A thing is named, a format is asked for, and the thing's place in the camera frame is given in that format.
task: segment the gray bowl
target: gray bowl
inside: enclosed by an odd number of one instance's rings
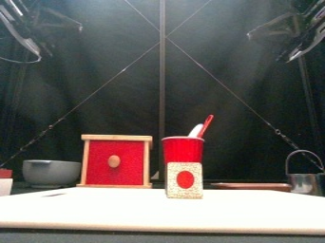
[[[74,185],[82,163],[60,160],[24,160],[23,177],[35,188],[60,188]]]

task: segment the wooden knob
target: wooden knob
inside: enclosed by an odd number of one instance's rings
[[[120,163],[120,158],[119,156],[110,156],[108,157],[108,165],[111,168],[116,168]]]

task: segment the red plastic cup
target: red plastic cup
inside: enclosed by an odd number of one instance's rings
[[[203,142],[201,138],[167,137],[162,139],[163,161],[202,162]]]

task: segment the wooden box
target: wooden box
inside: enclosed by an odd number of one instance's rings
[[[78,186],[151,188],[152,137],[83,135],[82,181]]]

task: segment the red handle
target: red handle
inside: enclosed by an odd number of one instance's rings
[[[207,117],[207,119],[206,119],[206,121],[205,121],[203,127],[202,127],[202,129],[201,129],[201,131],[199,131],[199,133],[198,133],[198,138],[201,138],[201,139],[202,139],[203,134],[205,134],[205,132],[206,132],[206,129],[207,129],[210,123],[211,123],[211,120],[213,120],[213,115],[209,115],[209,117]]]

